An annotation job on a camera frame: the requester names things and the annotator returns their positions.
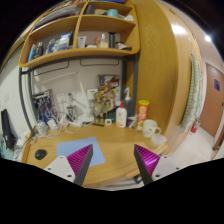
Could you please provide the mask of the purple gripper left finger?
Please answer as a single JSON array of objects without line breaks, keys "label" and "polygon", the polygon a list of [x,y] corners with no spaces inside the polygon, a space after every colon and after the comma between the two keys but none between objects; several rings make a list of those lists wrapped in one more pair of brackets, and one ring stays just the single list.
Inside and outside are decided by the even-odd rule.
[{"label": "purple gripper left finger", "polygon": [[59,156],[45,171],[82,186],[93,156],[93,145],[87,145],[69,156]]}]

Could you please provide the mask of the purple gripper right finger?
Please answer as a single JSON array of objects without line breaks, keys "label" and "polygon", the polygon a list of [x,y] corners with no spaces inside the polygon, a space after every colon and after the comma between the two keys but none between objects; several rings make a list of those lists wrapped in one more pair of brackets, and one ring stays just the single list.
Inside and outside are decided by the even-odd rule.
[{"label": "purple gripper right finger", "polygon": [[169,156],[159,156],[137,144],[134,145],[134,156],[145,185],[179,170]]}]

